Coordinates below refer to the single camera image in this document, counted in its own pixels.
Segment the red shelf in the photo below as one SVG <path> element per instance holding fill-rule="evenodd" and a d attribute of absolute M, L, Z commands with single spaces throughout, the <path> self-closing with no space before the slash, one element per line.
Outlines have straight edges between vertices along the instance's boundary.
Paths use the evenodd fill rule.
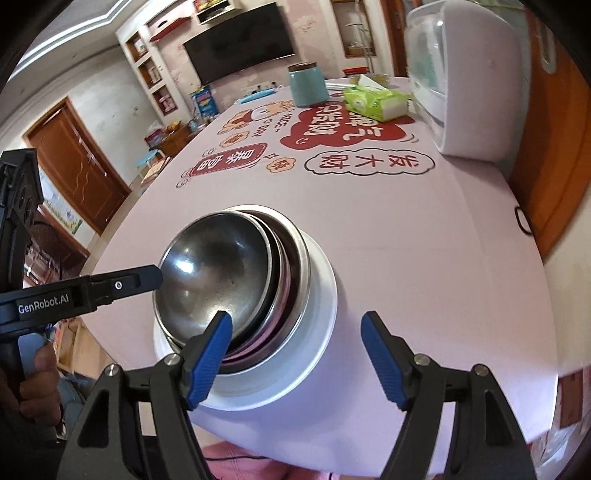
<path fill-rule="evenodd" d="M 162 28 L 162 30 L 160 30 L 158 33 L 156 33 L 152 38 L 150 38 L 150 41 L 155 42 L 158 40 L 162 40 L 166 35 L 171 33 L 173 30 L 176 30 L 178 27 L 180 27 L 181 25 L 183 25 L 185 22 L 187 22 L 189 20 L 191 20 L 191 17 L 180 17 L 180 18 L 177 18 L 176 20 L 173 20 L 172 22 L 165 25 Z"/>

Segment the screw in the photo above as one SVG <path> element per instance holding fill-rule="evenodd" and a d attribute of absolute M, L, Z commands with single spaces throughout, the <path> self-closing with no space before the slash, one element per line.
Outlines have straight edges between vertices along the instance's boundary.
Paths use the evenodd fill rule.
<path fill-rule="evenodd" d="M 119 370 L 119 365 L 117 364 L 110 364 L 107 368 L 105 368 L 107 377 L 114 377 L 119 373 Z"/>
<path fill-rule="evenodd" d="M 171 353 L 164 358 L 164 363 L 167 364 L 169 367 L 172 365 L 176 365 L 181 361 L 181 356 L 177 353 Z"/>
<path fill-rule="evenodd" d="M 474 372 L 479 377 L 485 377 L 489 373 L 491 373 L 491 371 L 488 370 L 488 367 L 486 365 L 481 365 L 481 364 L 474 365 Z"/>
<path fill-rule="evenodd" d="M 429 363 L 431 363 L 431 359 L 424 353 L 417 353 L 413 357 L 413 360 L 417 365 L 421 365 L 421 367 L 426 367 Z"/>

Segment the wooden lid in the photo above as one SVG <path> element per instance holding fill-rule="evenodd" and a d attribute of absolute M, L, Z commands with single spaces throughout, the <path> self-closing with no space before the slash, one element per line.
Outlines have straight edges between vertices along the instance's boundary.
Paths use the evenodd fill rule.
<path fill-rule="evenodd" d="M 288 69 L 290 72 L 299 72 L 300 70 L 313 69 L 314 67 L 316 67 L 316 62 L 308 61 L 304 63 L 296 63 L 295 65 L 290 65 Z"/>

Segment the ceiling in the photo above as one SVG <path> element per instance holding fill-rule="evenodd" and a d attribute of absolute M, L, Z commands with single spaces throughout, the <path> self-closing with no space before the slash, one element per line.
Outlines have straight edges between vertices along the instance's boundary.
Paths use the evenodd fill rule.
<path fill-rule="evenodd" d="M 115 33 L 147 0 L 73 0 L 23 55 L 0 93 L 0 125 L 44 85 L 119 43 Z"/>
<path fill-rule="evenodd" d="M 120 0 L 73 0 L 73 2 L 38 35 L 28 51 L 76 25 L 103 15 L 108 15 L 109 11 L 118 3 L 120 3 Z"/>

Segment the green tissue package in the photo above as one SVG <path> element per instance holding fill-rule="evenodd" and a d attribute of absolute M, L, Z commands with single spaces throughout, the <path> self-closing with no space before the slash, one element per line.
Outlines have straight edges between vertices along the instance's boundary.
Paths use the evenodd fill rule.
<path fill-rule="evenodd" d="M 356 85 L 347 88 L 343 94 L 347 110 L 368 116 L 378 122 L 387 122 L 408 114 L 410 96 L 396 90 Z"/>

